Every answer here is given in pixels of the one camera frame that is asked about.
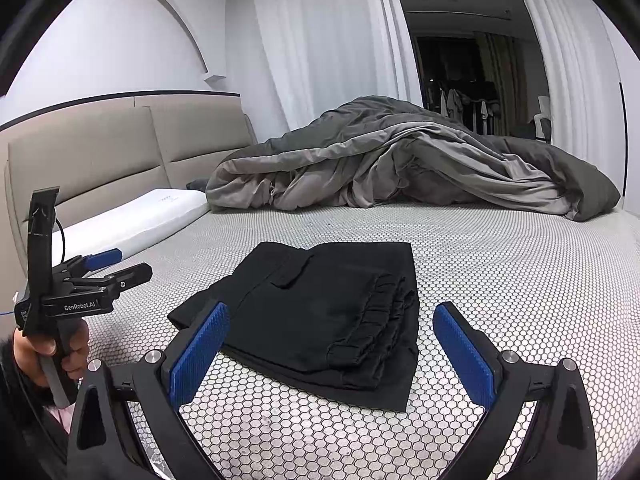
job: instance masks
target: black sleeve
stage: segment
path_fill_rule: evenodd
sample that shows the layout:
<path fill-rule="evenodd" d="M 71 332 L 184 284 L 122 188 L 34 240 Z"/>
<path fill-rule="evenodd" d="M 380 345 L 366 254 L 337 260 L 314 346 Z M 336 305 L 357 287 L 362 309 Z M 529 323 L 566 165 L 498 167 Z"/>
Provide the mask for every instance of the black sleeve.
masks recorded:
<path fill-rule="evenodd" d="M 13 340 L 0 343 L 0 463 L 21 478 L 66 478 L 66 432 L 45 406 L 51 392 L 25 376 L 14 359 Z"/>

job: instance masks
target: blue gripper pad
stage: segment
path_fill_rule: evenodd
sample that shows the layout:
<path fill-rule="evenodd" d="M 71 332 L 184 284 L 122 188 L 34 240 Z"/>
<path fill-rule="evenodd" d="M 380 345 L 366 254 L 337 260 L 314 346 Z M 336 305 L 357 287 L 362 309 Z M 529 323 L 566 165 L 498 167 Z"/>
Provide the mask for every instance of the blue gripper pad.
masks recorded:
<path fill-rule="evenodd" d="M 202 323 L 171 370 L 169 402 L 174 410 L 193 400 L 229 331 L 229 308 L 219 303 Z"/>
<path fill-rule="evenodd" d="M 442 304 L 433 313 L 433 332 L 471 401 L 489 409 L 495 400 L 494 375 L 460 325 Z"/>
<path fill-rule="evenodd" d="M 84 266 L 86 270 L 92 272 L 93 270 L 100 270 L 119 264 L 121 261 L 122 252 L 119 249 L 111 249 L 98 254 L 89 254 L 84 260 Z"/>

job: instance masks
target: metal screw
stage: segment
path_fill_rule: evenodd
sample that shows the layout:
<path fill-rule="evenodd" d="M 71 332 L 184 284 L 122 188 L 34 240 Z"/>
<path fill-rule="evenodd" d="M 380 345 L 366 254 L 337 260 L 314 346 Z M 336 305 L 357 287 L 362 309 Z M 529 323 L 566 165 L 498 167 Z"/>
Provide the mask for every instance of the metal screw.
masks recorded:
<path fill-rule="evenodd" d="M 502 358 L 508 363 L 514 364 L 519 361 L 520 356 L 513 350 L 505 350 L 504 352 L 502 352 Z"/>
<path fill-rule="evenodd" d="M 157 363 L 162 357 L 162 352 L 159 350 L 152 350 L 151 352 L 147 352 L 145 355 L 145 361 L 147 363 Z"/>
<path fill-rule="evenodd" d="M 102 366 L 102 361 L 100 359 L 94 359 L 89 363 L 89 371 L 95 372 L 98 368 Z"/>
<path fill-rule="evenodd" d="M 564 366 L 564 368 L 566 368 L 570 372 L 573 372 L 578 367 L 578 365 L 575 363 L 573 359 L 568 359 L 568 358 L 562 359 L 562 366 Z"/>

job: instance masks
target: bed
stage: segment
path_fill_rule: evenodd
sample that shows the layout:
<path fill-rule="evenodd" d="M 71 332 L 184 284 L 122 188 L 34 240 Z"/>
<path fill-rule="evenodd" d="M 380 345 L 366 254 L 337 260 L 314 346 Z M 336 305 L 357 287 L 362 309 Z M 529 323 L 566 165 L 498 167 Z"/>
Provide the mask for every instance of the bed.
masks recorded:
<path fill-rule="evenodd" d="M 256 142 L 238 94 L 185 90 L 62 103 L 2 124 L 0 132 L 10 226 L 0 236 L 15 246 L 25 272 L 35 189 L 60 186 L 56 214 L 63 226 L 74 225 L 153 189 L 184 189 Z"/>
<path fill-rule="evenodd" d="M 10 164 L 17 172 L 29 160 L 10 157 Z M 226 478 L 437 478 L 482 415 L 431 330 L 433 309 L 445 300 L 498 348 L 516 349 L 528 362 L 576 360 L 601 480 L 613 478 L 640 440 L 640 220 L 618 210 L 584 223 L 491 205 L 207 212 L 115 267 L 147 262 L 154 277 L 123 295 L 112 314 L 87 319 L 92 355 L 118 364 L 164 348 L 176 332 L 169 311 L 265 240 L 302 248 L 410 242 L 420 359 L 407 411 L 396 413 L 306 394 L 217 355 L 181 412 Z M 495 478 L 509 469 L 533 408 L 525 406 Z M 142 411 L 132 405 L 132 412 L 147 452 L 170 476 Z"/>

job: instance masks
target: human hand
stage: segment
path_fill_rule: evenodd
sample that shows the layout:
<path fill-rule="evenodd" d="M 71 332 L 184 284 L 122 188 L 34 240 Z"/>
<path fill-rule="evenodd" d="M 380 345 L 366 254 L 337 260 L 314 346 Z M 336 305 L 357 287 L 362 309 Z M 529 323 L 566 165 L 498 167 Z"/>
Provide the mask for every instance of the human hand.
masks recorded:
<path fill-rule="evenodd" d="M 84 319 L 80 320 L 78 330 L 71 336 L 69 346 L 71 354 L 62 359 L 62 369 L 73 380 L 84 375 L 89 355 L 89 327 Z M 46 336 L 24 336 L 21 330 L 14 332 L 14 357 L 20 370 L 38 386 L 48 388 L 47 378 L 40 367 L 38 354 L 52 356 L 56 353 L 56 342 Z"/>

